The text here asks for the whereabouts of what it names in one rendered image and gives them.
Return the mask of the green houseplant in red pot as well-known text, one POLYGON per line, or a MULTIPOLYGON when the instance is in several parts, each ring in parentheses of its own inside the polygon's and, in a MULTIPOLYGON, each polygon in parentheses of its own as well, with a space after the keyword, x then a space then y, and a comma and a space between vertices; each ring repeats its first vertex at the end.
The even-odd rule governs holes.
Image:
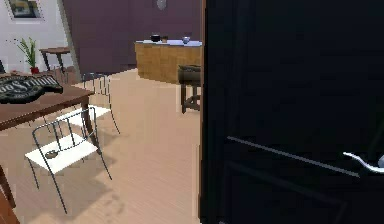
POLYGON ((24 53, 26 57, 25 62, 29 65, 30 72, 33 75, 38 74, 39 68, 36 66, 36 41, 32 38, 28 38, 28 40, 22 38, 17 47, 24 53))

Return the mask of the dark brown stool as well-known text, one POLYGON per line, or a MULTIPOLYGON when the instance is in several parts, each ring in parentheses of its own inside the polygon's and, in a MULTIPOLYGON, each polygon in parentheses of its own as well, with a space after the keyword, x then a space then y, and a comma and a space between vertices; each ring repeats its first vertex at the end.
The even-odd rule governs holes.
POLYGON ((182 113, 187 108, 200 110, 198 100, 200 95, 197 94, 197 88, 201 86, 201 67, 199 65, 180 65, 178 68, 178 80, 181 85, 181 107, 182 113), (192 87, 192 95, 187 97, 186 87, 192 87))

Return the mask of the wooden counter with pale top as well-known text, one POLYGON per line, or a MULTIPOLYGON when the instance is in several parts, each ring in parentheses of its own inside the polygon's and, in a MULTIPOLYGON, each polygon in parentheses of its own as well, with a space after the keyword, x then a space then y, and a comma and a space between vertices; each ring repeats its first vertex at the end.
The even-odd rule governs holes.
POLYGON ((134 43, 136 66, 141 78, 177 84, 180 65, 200 65, 203 50, 201 41, 181 40, 153 42, 150 40, 134 43))

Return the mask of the black room door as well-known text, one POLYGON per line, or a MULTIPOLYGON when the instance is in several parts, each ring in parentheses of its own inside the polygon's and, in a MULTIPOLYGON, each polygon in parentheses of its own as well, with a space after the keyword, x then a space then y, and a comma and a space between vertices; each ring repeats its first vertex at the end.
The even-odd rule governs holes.
POLYGON ((384 224, 384 0, 206 0, 201 224, 384 224))

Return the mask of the small brown side table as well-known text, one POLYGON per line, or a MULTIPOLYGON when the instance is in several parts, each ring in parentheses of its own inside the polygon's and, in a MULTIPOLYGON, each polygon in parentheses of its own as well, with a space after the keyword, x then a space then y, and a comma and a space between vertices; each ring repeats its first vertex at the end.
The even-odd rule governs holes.
POLYGON ((63 65, 63 61, 62 61, 62 56, 64 54, 69 54, 70 53, 70 49, 68 47, 43 48, 43 49, 40 49, 40 53, 41 53, 41 55, 43 57, 45 66, 46 66, 48 71, 50 71, 50 65, 49 65, 49 61, 48 61, 48 54, 55 55, 57 57, 58 62, 59 62, 60 70, 62 72, 65 71, 64 65, 63 65))

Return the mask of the brown wooden dining table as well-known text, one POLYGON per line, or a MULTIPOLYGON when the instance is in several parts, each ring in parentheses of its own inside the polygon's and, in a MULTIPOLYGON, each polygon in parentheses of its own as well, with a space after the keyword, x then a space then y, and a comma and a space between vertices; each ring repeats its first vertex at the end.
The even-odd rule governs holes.
POLYGON ((92 91, 71 85, 62 85, 63 93, 47 92, 27 104, 0 104, 0 131, 36 120, 74 105, 83 109, 89 104, 92 91))

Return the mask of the black sign with white lettering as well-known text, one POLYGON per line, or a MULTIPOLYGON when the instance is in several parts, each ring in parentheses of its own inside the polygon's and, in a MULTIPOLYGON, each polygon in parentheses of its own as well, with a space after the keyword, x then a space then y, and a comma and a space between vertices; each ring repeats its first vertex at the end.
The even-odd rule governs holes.
POLYGON ((63 93, 63 87, 51 75, 0 77, 0 104, 27 104, 47 92, 63 93))

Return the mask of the framed wall picture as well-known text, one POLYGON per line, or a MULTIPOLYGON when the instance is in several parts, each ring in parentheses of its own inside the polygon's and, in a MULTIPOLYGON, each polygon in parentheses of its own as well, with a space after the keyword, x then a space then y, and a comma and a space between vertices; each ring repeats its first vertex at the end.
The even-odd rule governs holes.
POLYGON ((14 18, 37 19, 41 17, 35 0, 6 0, 14 18))

